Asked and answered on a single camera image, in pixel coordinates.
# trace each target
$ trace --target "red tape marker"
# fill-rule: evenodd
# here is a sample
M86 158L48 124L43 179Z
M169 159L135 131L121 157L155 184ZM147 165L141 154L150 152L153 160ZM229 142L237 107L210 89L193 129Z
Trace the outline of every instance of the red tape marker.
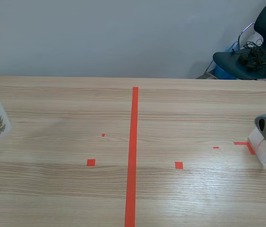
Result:
M176 169L183 169L183 162L175 162Z
M127 197L125 203L124 227L135 227L137 120L138 120L138 87L133 87L131 126L129 131L129 161L128 161Z
M234 145L245 145L252 155L256 154L249 142L234 142Z
M86 162L86 166L95 166L96 159L88 159Z

